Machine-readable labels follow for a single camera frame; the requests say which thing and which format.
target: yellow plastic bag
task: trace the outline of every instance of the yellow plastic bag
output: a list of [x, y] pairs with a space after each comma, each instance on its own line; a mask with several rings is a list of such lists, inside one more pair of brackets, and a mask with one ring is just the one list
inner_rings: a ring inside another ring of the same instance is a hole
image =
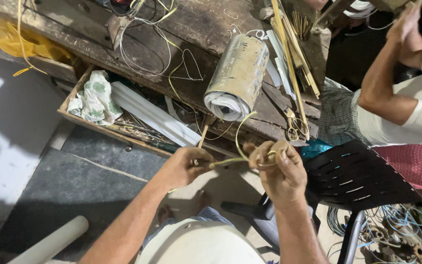
[[[39, 55], [61, 63], [73, 61], [68, 51], [38, 33], [21, 27], [21, 36], [27, 57]], [[2, 17], [0, 17], [0, 48], [14, 57], [23, 57], [17, 25]]]

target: drawer knob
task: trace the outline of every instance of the drawer knob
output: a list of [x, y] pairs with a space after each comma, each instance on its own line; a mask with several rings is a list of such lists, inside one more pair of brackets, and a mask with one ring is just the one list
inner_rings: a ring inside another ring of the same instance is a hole
[[133, 146], [132, 145], [126, 145], [125, 151], [126, 152], [132, 152], [133, 151]]

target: brass scissors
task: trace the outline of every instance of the brass scissors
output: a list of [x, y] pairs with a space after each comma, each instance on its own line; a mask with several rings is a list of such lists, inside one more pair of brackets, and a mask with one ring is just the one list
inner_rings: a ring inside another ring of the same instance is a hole
[[292, 109], [287, 107], [286, 109], [284, 109], [283, 113], [286, 116], [288, 125], [288, 128], [286, 130], [286, 136], [290, 141], [298, 140], [300, 134], [307, 135], [307, 124], [302, 122], [300, 118], [296, 118], [296, 114], [294, 113], [294, 111], [292, 111]]
[[304, 123], [300, 118], [296, 118], [294, 111], [291, 109], [290, 102], [284, 103], [282, 99], [279, 97], [282, 96], [281, 94], [278, 95], [275, 91], [276, 89], [273, 87], [267, 87], [262, 85], [262, 89], [268, 95], [268, 97], [275, 103], [278, 107], [279, 111], [287, 120], [288, 128], [286, 130], [286, 136], [290, 141], [298, 140], [300, 135], [307, 135], [308, 134], [308, 126]]

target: foot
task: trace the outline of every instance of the foot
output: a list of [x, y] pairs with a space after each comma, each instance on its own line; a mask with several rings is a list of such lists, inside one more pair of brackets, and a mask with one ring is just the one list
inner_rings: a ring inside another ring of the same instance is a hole
[[204, 190], [198, 192], [198, 211], [199, 213], [204, 207], [211, 206], [211, 195]]
[[168, 205], [164, 205], [164, 207], [161, 207], [159, 209], [159, 212], [157, 213], [157, 219], [159, 220], [159, 225], [165, 222], [165, 220], [169, 218], [175, 218], [173, 215], [172, 210], [170, 210], [170, 207]]

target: metal cylinder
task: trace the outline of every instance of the metal cylinder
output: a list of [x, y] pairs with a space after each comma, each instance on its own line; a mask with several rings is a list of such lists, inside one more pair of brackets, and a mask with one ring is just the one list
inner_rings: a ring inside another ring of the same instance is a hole
[[245, 34], [232, 37], [205, 97], [214, 92], [228, 93], [241, 98], [251, 111], [260, 91], [268, 57], [268, 47], [261, 39]]

